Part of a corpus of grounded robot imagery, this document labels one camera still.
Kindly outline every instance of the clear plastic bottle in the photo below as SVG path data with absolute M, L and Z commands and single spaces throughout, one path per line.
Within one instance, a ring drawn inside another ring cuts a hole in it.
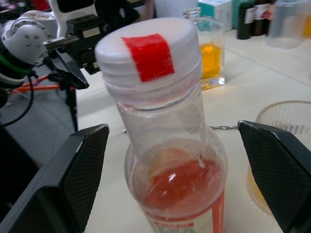
M 223 59 L 225 31 L 221 22 L 211 17 L 200 17 L 201 8 L 184 11 L 184 17 L 191 20 L 198 32 L 202 53 L 202 90 L 225 84 Z
M 225 150 L 205 127 L 196 28 L 181 18 L 119 29 L 96 47 L 131 145 L 128 187 L 155 233 L 224 233 Z

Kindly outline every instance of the tiled floor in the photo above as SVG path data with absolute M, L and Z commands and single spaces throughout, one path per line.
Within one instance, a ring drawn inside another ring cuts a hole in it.
M 25 151 L 39 163 L 47 163 L 66 138 L 74 133 L 65 97 L 64 91 L 36 91 L 34 104 L 28 114 L 6 127 Z M 9 105 L 0 109 L 1 123 L 15 119 L 29 103 L 28 99 L 19 95 L 12 96 L 9 101 Z

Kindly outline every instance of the black cable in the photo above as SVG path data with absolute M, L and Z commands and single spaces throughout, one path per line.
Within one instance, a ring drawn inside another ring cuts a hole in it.
M 33 105 L 33 102 L 34 102 L 34 86 L 33 86 L 33 82 L 31 81 L 30 76 L 27 75 L 27 78 L 28 78 L 28 81 L 29 81 L 29 84 L 30 84 L 30 101 L 29 101 L 29 104 L 28 104 L 27 108 L 15 120 L 12 120 L 12 121 L 10 121 L 8 123 L 5 123 L 5 124 L 1 124 L 0 127 L 7 127 L 9 125 L 12 125 L 12 124 L 18 122 L 20 119 L 22 119 L 29 112 L 31 106 Z

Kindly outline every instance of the dark glass bottle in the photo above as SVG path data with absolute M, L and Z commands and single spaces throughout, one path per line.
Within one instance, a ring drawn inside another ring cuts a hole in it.
M 254 22 L 254 2 L 243 0 L 239 7 L 239 22 L 237 38 L 247 40 L 251 38 L 251 27 Z
M 269 27 L 268 17 L 269 0 L 256 0 L 254 22 L 252 24 L 252 35 L 259 36 L 267 34 Z

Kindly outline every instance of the red tape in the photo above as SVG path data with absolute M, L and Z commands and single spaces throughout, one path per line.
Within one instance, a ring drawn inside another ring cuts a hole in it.
M 175 73 L 169 45 L 161 35 L 122 39 L 132 55 L 142 82 Z

